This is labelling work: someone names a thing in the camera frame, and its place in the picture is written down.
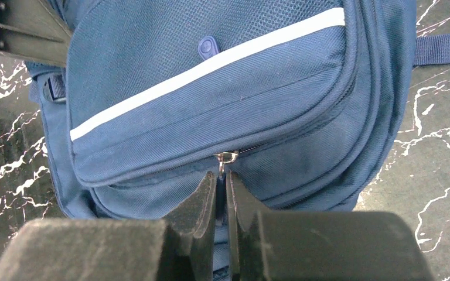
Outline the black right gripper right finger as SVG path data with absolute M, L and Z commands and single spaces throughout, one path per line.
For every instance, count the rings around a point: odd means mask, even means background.
M 232 280 L 432 280 L 413 232 L 387 212 L 272 210 L 227 175 Z

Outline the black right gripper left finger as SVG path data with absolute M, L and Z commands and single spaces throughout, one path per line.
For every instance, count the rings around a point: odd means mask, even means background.
M 27 222 L 0 258 L 0 280 L 212 280 L 216 178 L 159 220 Z

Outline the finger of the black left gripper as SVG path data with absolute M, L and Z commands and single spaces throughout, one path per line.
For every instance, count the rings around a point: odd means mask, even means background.
M 0 56 L 64 67 L 71 36 L 48 1 L 0 1 Z

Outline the navy blue student backpack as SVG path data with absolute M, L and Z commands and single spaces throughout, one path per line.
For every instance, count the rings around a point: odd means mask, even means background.
M 64 67 L 26 61 L 57 203 L 159 220 L 216 178 L 212 280 L 232 280 L 227 175 L 272 210 L 356 212 L 412 71 L 450 64 L 415 1 L 48 1 Z

